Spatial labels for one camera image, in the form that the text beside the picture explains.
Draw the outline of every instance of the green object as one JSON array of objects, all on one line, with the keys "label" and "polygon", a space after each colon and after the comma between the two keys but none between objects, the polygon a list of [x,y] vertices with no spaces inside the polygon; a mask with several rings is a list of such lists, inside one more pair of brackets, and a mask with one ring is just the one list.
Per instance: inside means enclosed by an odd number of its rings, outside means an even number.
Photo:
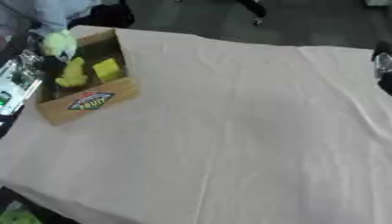
[{"label": "green object", "polygon": [[23,204],[10,203],[0,215],[0,224],[42,224]]}]

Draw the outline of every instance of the yellow plush toy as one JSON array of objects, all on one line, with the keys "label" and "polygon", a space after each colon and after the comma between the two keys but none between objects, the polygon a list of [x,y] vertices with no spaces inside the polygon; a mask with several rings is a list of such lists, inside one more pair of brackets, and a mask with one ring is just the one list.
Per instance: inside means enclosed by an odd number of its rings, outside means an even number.
[{"label": "yellow plush toy", "polygon": [[83,58],[73,59],[68,63],[63,75],[56,79],[56,83],[63,88],[76,88],[86,85],[88,77],[83,73]]}]

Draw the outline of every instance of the person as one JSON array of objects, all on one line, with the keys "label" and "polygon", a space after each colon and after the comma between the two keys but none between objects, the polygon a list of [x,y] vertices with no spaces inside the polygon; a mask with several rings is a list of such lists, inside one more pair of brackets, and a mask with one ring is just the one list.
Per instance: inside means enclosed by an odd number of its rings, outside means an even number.
[{"label": "person", "polygon": [[[101,0],[0,0],[0,54],[12,37],[30,32],[42,38],[39,45],[42,54],[68,62],[77,48],[77,41],[69,31],[72,27],[128,28],[134,22],[126,0],[114,5],[103,5]],[[22,110],[13,116],[0,115],[0,139]]]}]

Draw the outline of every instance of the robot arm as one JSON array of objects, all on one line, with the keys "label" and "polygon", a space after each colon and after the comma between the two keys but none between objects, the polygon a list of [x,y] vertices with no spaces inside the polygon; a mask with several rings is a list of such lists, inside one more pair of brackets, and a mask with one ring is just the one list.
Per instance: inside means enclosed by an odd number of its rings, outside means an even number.
[{"label": "robot arm", "polygon": [[44,78],[50,78],[46,67],[56,64],[54,57],[46,63],[47,57],[39,54],[40,41],[40,36],[29,33],[13,38],[0,51],[0,138],[7,134]]}]

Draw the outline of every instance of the person's leg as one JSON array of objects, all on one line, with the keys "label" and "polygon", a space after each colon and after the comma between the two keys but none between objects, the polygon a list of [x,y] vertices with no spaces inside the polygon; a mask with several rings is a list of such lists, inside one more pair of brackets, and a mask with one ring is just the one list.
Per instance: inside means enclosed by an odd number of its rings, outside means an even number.
[{"label": "person's leg", "polygon": [[135,23],[135,17],[132,10],[122,0],[118,4],[95,6],[88,17],[81,17],[71,21],[68,28],[71,29],[76,25],[129,28],[133,23]]}]

